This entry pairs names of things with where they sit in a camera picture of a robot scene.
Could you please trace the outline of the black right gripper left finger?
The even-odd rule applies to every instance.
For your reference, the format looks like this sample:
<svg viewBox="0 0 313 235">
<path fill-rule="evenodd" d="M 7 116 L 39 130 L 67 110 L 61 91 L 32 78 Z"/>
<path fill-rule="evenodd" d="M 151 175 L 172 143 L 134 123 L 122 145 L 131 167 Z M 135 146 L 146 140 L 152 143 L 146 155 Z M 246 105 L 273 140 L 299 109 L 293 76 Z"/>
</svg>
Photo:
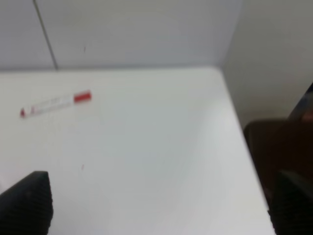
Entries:
<svg viewBox="0 0 313 235">
<path fill-rule="evenodd" d="M 49 174 L 34 171 L 0 194 L 2 235 L 46 235 L 53 218 Z"/>
</svg>

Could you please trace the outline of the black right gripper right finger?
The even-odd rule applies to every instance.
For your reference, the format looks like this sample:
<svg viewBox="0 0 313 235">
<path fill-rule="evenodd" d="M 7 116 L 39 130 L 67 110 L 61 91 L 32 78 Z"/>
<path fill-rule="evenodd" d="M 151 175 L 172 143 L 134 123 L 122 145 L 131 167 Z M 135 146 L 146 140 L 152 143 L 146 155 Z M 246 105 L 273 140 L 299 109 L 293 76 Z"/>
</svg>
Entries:
<svg viewBox="0 0 313 235">
<path fill-rule="evenodd" d="M 274 187 L 269 215 L 277 235 L 311 235 L 313 184 L 296 173 L 281 171 Z"/>
</svg>

